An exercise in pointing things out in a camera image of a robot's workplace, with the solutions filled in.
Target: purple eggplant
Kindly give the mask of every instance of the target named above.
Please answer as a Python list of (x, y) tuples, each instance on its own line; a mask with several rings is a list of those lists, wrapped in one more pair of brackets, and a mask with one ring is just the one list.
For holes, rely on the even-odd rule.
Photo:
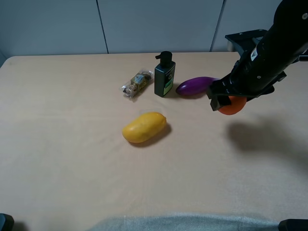
[(175, 90), (179, 95), (196, 95), (206, 92), (207, 88), (219, 78), (197, 77), (182, 82)]

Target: wall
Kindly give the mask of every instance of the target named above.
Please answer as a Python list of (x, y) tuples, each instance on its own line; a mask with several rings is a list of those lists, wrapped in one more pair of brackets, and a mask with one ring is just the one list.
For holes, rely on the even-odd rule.
[(98, 0), (110, 53), (209, 51), (223, 0)]
[(0, 0), (14, 55), (226, 51), (226, 34), (269, 29), (281, 0)]
[(268, 30), (281, 0), (226, 0), (212, 51), (226, 51), (225, 35), (248, 30)]
[(107, 53), (96, 0), (0, 0), (6, 57)]
[(4, 55), (1, 53), (1, 50), (0, 50), (0, 67), (2, 66), (2, 64), (4, 64), (6, 58), (4, 57)]

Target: fabric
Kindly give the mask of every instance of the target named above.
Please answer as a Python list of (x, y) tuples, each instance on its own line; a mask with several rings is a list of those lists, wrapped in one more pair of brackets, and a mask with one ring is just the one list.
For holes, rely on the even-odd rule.
[(88, 231), (278, 231), (278, 223), (246, 217), (185, 215), (112, 218)]

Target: yellow fruit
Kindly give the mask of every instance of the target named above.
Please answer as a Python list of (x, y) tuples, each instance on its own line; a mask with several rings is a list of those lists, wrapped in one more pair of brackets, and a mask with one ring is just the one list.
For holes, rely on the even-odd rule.
[(123, 137), (131, 143), (141, 143), (159, 133), (167, 124), (166, 117), (158, 112), (142, 114), (122, 130)]

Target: robotic arm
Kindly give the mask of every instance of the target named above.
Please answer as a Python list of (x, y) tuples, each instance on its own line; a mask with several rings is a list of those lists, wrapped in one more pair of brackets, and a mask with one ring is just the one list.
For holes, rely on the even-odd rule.
[(249, 101), (274, 92), (273, 84), (286, 77), (288, 65), (308, 60), (308, 0), (283, 0), (269, 31), (247, 31), (226, 38), (241, 58), (230, 74), (208, 88), (213, 111), (231, 105), (229, 96)]

